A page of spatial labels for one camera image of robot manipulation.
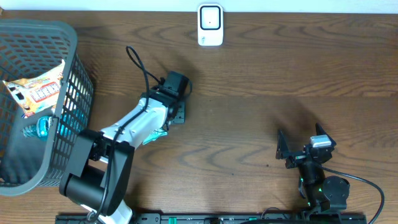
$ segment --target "white wall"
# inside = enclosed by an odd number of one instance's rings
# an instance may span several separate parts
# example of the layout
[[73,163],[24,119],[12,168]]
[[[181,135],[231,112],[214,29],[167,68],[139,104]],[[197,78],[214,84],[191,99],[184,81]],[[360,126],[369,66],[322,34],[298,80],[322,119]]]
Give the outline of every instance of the white wall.
[[[5,10],[193,12],[198,0],[0,0]],[[342,12],[398,14],[398,0],[214,0],[226,12]]]

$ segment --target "wooden tabletop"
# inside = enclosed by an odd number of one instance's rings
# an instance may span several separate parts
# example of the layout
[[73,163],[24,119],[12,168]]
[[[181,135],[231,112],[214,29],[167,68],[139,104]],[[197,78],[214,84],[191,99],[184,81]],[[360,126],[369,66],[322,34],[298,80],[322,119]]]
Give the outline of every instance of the wooden tabletop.
[[[196,13],[5,11],[2,18],[75,28],[78,54],[96,84],[94,130],[131,111],[145,90],[126,45],[158,77],[174,70],[192,80],[186,123],[134,156],[130,207],[305,207],[298,170],[275,159],[276,134],[283,129],[291,148],[301,149],[320,122],[337,142],[325,167],[379,185],[386,204],[377,223],[398,220],[398,15],[225,13],[219,47],[197,44]],[[378,191],[349,182],[348,211],[369,221]],[[53,223],[59,213],[84,212],[58,188],[0,197],[0,204],[0,223]]]

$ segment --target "white and orange package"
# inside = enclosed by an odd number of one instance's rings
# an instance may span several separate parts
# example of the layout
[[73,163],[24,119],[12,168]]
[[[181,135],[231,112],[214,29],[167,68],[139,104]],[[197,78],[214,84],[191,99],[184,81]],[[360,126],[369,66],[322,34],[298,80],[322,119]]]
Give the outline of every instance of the white and orange package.
[[65,61],[62,60],[60,65],[39,77],[3,81],[14,100],[24,110],[25,118],[57,104],[64,66]]

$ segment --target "gray plastic basket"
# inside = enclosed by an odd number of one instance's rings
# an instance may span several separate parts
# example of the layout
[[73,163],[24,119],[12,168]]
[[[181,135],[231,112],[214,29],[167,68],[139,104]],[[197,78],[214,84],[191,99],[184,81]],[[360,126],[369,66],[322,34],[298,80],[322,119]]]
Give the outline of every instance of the gray plastic basket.
[[93,84],[76,45],[76,32],[63,22],[0,20],[0,80],[36,77],[65,60],[47,141],[25,138],[21,129],[52,114],[50,108],[22,118],[23,111],[0,83],[0,195],[59,184],[76,136],[88,124],[93,101]]

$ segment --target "white device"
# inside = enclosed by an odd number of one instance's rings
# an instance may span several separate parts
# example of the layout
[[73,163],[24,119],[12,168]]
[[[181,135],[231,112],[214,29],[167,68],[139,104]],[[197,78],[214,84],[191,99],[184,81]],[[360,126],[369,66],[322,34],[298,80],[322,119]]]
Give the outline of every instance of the white device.
[[198,43],[219,46],[223,43],[224,16],[219,4],[201,4],[198,8]]

